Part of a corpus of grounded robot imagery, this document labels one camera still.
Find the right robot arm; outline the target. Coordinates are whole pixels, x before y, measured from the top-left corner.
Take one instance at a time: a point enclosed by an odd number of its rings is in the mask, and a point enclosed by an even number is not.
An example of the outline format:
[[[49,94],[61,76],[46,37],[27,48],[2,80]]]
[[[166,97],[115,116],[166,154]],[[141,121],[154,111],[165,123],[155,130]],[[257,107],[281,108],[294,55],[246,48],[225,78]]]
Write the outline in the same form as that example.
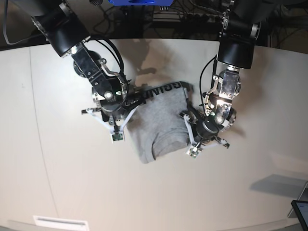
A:
[[[31,0],[29,5],[33,23],[56,53],[60,57],[70,55],[79,74],[89,81],[95,93],[103,97],[99,106],[105,115],[122,118],[145,103],[141,93],[131,91],[124,72],[124,60],[111,40],[106,42],[118,61],[118,72],[105,67],[105,59],[85,46],[90,33],[67,1]]]

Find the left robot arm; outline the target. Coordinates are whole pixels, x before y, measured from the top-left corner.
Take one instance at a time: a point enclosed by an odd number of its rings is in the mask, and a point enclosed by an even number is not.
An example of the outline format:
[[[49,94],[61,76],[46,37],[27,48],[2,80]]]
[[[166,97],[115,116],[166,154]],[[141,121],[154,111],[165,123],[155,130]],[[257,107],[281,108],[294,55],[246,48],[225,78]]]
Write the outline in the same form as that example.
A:
[[[261,22],[253,20],[256,7],[255,0],[230,1],[223,14],[218,54],[211,60],[212,85],[210,90],[200,93],[202,112],[189,104],[188,112],[180,114],[192,147],[199,148],[211,141],[229,147],[218,134],[236,120],[232,101],[241,91],[240,70],[251,68],[261,29]]]

